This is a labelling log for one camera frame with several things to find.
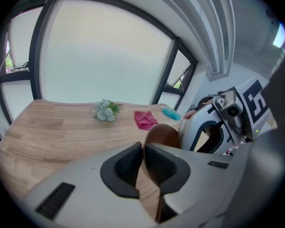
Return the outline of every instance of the teal cloth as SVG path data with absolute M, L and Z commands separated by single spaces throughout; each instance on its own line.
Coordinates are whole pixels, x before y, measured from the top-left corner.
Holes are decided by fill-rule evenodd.
M 175 121 L 181 120 L 181 115 L 179 115 L 176 111 L 171 108 L 164 107 L 162 108 L 162 113 L 164 113 L 167 117 L 172 118 Z

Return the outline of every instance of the light blue flowers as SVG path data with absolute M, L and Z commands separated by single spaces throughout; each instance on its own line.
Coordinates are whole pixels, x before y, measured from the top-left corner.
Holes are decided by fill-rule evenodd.
M 94 116 L 97 117 L 99 121 L 115 121 L 115 113 L 119 112 L 118 105 L 114 104 L 114 102 L 102 99 L 102 101 L 98 101 L 95 103 L 95 107 L 93 110 Z

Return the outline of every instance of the wooden table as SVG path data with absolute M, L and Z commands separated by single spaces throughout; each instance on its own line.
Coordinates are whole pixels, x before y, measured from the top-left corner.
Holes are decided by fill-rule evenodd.
M 115 122 L 93 117 L 93 104 L 60 104 L 35 100 L 17 117 L 0 142 L 0 178 L 21 199 L 31 188 L 70 161 L 118 145 L 145 140 L 134 111 L 151 111 L 159 123 L 178 129 L 160 106 L 124 104 Z M 156 215 L 159 190 L 140 169 L 136 188 L 142 205 Z

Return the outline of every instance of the pink cloth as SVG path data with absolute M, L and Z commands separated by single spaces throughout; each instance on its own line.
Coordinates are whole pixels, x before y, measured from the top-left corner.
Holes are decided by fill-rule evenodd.
M 152 116 L 152 113 L 150 111 L 147 112 L 135 111 L 134 118 L 137 126 L 140 129 L 144 130 L 149 130 L 155 124 L 158 123 L 157 120 Z

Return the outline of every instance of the black label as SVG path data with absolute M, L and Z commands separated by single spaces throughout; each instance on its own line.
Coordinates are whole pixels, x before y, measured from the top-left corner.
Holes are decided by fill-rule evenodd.
M 257 80 L 244 94 L 243 97 L 247 103 L 251 114 L 252 122 L 255 123 L 267 111 L 263 97 L 261 96 L 262 86 Z

